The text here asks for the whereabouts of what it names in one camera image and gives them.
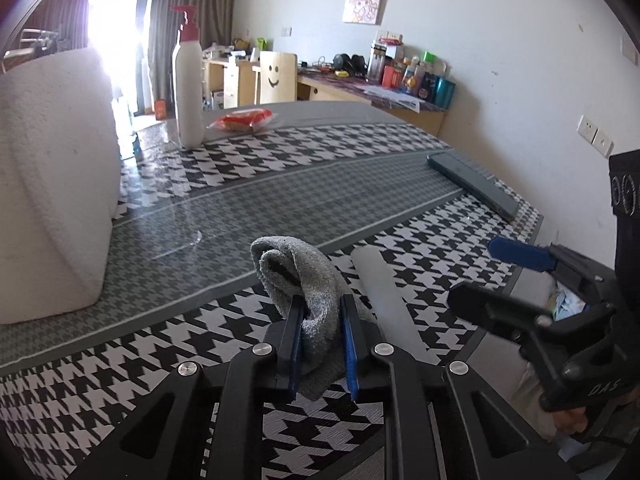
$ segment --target white wall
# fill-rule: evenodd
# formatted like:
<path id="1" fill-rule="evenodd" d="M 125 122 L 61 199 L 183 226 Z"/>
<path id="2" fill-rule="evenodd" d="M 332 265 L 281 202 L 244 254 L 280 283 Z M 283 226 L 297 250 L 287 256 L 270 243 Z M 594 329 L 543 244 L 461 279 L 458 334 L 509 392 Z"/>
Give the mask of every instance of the white wall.
<path id="1" fill-rule="evenodd" d="M 378 27 L 341 23 L 344 0 L 236 0 L 234 35 L 301 60 L 369 55 Z M 282 38 L 282 27 L 292 36 Z M 452 66 L 441 137 L 507 181 L 560 228 L 560 242 L 612 265 L 607 161 L 576 133 L 586 113 L 640 148 L 640 72 L 602 0 L 388 0 L 380 28 Z"/>

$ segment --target snack package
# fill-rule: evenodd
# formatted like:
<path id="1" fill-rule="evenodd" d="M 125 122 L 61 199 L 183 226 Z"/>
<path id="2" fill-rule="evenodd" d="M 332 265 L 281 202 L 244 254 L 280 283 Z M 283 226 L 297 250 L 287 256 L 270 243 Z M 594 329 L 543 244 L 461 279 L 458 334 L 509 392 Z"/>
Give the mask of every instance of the snack package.
<path id="1" fill-rule="evenodd" d="M 209 128 L 226 132 L 261 132 L 267 130 L 275 115 L 264 108 L 238 110 L 213 121 Z"/>

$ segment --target gray curtain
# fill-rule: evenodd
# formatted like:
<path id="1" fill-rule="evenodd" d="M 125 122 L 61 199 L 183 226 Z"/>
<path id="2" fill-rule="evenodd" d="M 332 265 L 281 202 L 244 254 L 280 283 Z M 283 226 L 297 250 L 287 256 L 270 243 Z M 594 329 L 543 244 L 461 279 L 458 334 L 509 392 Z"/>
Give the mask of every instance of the gray curtain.
<path id="1" fill-rule="evenodd" d="M 24 28 L 55 31 L 68 49 L 84 48 L 89 44 L 89 0 L 42 0 Z"/>
<path id="2" fill-rule="evenodd" d="M 214 41 L 230 44 L 231 20 L 234 0 L 151 0 L 149 24 L 149 73 L 155 100 L 172 102 L 172 52 L 182 22 L 179 12 L 170 10 L 174 5 L 194 5 L 196 22 L 200 27 L 200 45 L 206 48 Z"/>

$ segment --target gray towel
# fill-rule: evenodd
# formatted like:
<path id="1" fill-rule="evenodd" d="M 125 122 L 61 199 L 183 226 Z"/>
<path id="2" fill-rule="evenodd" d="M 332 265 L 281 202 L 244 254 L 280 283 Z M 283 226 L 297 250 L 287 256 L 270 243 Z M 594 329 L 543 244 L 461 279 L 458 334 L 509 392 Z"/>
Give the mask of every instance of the gray towel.
<path id="1" fill-rule="evenodd" d="M 340 297 L 352 294 L 334 264 L 315 247 L 287 236 L 258 238 L 251 254 L 260 281 L 278 311 L 287 317 L 293 296 L 304 296 L 308 313 L 302 322 L 300 393 L 317 400 L 344 377 L 340 338 Z M 375 322 L 356 298 L 361 319 Z"/>

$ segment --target wooden chair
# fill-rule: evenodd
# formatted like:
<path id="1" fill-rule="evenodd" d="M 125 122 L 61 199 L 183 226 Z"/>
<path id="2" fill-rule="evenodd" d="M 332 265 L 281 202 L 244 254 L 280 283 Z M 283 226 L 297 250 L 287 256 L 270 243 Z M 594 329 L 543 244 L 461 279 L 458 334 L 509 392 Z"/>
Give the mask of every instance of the wooden chair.
<path id="1" fill-rule="evenodd" d="M 298 56 L 263 50 L 260 53 L 260 85 L 255 103 L 287 103 L 298 100 Z"/>

